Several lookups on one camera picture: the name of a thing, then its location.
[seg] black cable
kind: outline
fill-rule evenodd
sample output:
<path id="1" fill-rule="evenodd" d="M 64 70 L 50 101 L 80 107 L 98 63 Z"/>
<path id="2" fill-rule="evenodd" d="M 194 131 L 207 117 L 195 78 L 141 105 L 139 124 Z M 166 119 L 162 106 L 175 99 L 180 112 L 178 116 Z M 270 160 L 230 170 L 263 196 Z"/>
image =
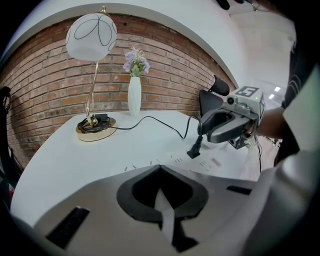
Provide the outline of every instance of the black cable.
<path id="1" fill-rule="evenodd" d="M 262 146 L 260 145 L 260 142 L 257 138 L 257 136 L 254 136 L 254 140 L 255 140 L 255 144 L 256 146 L 258 147 L 258 151 L 259 151 L 259 165 L 260 165 L 260 173 L 261 173 L 261 169 L 262 169 L 262 166 L 261 166 L 261 156 L 262 156 Z"/>
<path id="2" fill-rule="evenodd" d="M 171 129 L 175 130 L 175 131 L 179 134 L 179 136 L 184 140 L 184 139 L 186 138 L 186 136 L 187 136 L 188 129 L 189 129 L 190 119 L 191 119 L 192 117 L 194 117 L 194 118 L 196 118 L 196 119 L 198 120 L 199 125 L 200 125 L 200 134 L 202 135 L 202 123 L 201 123 L 200 119 L 199 119 L 197 116 L 190 116 L 190 117 L 189 117 L 188 122 L 187 122 L 187 124 L 186 124 L 186 130 L 185 130 L 184 136 L 182 136 L 181 133 L 180 133 L 177 129 L 173 128 L 172 126 L 166 124 L 165 122 L 162 122 L 162 121 L 160 121 L 159 119 L 157 119 L 157 118 L 155 118 L 155 117 L 153 117 L 153 116 L 150 116 L 150 115 L 143 117 L 136 125 L 134 125 L 134 126 L 132 126 L 132 127 L 129 127 L 129 128 L 121 128 L 121 127 L 111 126 L 111 125 L 110 125 L 110 122 L 109 122 L 109 121 L 110 121 L 110 118 L 109 118 L 109 117 L 106 119 L 106 121 L 104 121 L 104 122 L 102 121 L 102 123 L 104 123 L 104 126 L 91 126 L 90 124 L 87 124 L 86 126 L 88 126 L 89 128 L 86 128 L 86 126 L 85 126 L 85 124 L 86 124 L 86 122 L 87 122 L 87 119 L 85 118 L 82 122 L 78 123 L 78 128 L 79 128 L 79 130 L 81 130 L 83 133 L 97 133 L 97 132 L 102 131 L 102 130 L 104 130 L 104 129 L 106 129 L 106 128 L 114 128 L 114 129 L 117 129 L 117 130 L 125 130 L 125 131 L 126 131 L 126 130 L 131 130 L 131 129 L 137 127 L 143 119 L 145 119 L 145 118 L 152 118 L 152 119 L 154 119 L 154 120 L 157 120 L 157 121 L 160 122 L 161 124 L 163 124 L 163 125 L 171 128 Z"/>

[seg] flower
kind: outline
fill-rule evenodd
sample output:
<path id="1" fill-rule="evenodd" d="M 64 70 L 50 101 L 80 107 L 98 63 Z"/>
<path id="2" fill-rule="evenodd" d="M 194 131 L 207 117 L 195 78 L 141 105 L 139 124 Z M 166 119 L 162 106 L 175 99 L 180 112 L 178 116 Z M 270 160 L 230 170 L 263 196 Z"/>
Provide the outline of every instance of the flower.
<path id="1" fill-rule="evenodd" d="M 130 72 L 132 77 L 139 77 L 142 73 L 149 72 L 150 65 L 147 59 L 143 57 L 143 51 L 132 48 L 132 51 L 124 55 L 126 63 L 123 65 L 125 71 Z"/>
<path id="2" fill-rule="evenodd" d="M 138 52 L 139 50 L 137 50 L 137 49 L 133 49 L 133 51 L 129 51 L 129 52 L 127 52 L 125 55 L 124 55 L 124 58 L 125 58 L 125 60 L 126 61 L 132 61 L 134 58 L 135 58 L 135 56 L 136 56 L 136 54 L 137 54 L 137 52 Z"/>

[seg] white curved wall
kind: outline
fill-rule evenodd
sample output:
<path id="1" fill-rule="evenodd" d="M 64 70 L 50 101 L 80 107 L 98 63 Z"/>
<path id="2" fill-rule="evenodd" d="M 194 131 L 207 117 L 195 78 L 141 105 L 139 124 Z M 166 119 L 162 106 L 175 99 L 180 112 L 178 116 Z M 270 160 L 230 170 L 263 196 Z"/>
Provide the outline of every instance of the white curved wall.
<path id="1" fill-rule="evenodd" d="M 248 52 L 243 35 L 211 0 L 43 0 L 17 29 L 1 62 L 43 28 L 99 11 L 102 5 L 109 13 L 142 17 L 178 31 L 210 54 L 237 87 L 246 80 Z"/>

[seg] black rectangular slot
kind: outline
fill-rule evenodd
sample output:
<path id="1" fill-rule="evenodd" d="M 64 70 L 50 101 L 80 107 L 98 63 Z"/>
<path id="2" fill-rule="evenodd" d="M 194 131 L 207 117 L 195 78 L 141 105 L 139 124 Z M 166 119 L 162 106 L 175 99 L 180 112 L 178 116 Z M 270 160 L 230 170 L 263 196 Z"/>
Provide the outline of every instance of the black rectangular slot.
<path id="1" fill-rule="evenodd" d="M 252 189 L 241 187 L 241 186 L 231 185 L 231 186 L 228 186 L 226 188 L 226 190 L 229 190 L 229 191 L 232 191 L 232 192 L 236 192 L 236 193 L 240 193 L 240 194 L 244 194 L 244 195 L 248 196 L 248 195 L 250 195 Z"/>
<path id="2" fill-rule="evenodd" d="M 66 248 L 89 213 L 88 209 L 74 208 L 46 238 L 60 248 Z"/>

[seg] white vase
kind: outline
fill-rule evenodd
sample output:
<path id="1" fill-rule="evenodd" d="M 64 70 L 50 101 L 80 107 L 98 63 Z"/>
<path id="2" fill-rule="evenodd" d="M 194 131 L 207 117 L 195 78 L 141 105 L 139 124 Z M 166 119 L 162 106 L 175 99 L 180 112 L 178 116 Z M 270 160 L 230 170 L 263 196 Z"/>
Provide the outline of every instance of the white vase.
<path id="1" fill-rule="evenodd" d="M 128 107 L 130 115 L 136 117 L 139 115 L 141 106 L 141 82 L 140 77 L 133 76 L 130 79 L 128 89 Z"/>

